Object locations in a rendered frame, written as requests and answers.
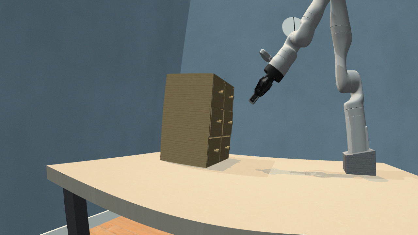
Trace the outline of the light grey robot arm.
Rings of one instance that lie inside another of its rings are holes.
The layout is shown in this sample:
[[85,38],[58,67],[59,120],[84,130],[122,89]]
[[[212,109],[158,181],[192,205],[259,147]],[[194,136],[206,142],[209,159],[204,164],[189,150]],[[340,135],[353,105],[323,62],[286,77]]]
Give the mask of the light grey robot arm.
[[285,76],[297,59],[298,50],[311,43],[329,2],[336,87],[341,93],[351,94],[350,100],[344,103],[348,153],[360,153],[370,149],[361,77],[357,71],[346,70],[346,57],[352,41],[346,0],[313,0],[300,21],[300,28],[291,32],[279,52],[271,58],[271,55],[261,49],[260,55]]

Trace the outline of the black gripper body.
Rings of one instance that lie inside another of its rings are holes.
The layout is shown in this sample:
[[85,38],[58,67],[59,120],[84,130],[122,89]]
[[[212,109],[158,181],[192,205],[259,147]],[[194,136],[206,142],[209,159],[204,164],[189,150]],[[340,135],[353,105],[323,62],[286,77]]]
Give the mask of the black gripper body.
[[[278,71],[274,66],[272,66],[271,64],[268,64],[266,66],[266,68],[264,69],[265,73],[267,74],[266,76],[264,76],[263,79],[265,79],[266,77],[268,77],[267,79],[267,84],[266,86],[269,84],[269,82],[273,83],[273,81],[276,82],[280,82],[281,79],[283,79],[283,74]],[[266,88],[266,86],[264,87],[264,89]]]

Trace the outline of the tan wooden drawer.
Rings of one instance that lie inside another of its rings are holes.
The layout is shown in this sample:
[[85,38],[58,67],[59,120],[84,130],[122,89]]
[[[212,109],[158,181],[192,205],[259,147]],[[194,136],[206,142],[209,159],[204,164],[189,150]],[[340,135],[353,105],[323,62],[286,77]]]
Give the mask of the tan wooden drawer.
[[223,107],[225,83],[214,77],[212,104]]
[[221,137],[221,147],[220,147],[219,161],[229,157],[230,139],[231,139],[231,136],[222,136]]
[[221,135],[222,118],[223,110],[212,107],[209,136]]
[[221,137],[209,137],[207,166],[218,162]]
[[222,135],[229,135],[232,133],[233,125],[233,113],[229,111],[223,111],[223,124],[222,124]]
[[234,89],[225,84],[224,108],[233,109]]

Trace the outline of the brown chest of drawers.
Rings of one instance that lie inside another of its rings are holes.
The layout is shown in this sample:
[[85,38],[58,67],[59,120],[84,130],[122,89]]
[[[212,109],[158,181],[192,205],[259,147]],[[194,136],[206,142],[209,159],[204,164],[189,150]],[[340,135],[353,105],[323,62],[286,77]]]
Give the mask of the brown chest of drawers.
[[161,159],[162,161],[207,168],[211,108],[229,112],[212,104],[214,76],[234,89],[214,73],[167,73],[163,103]]

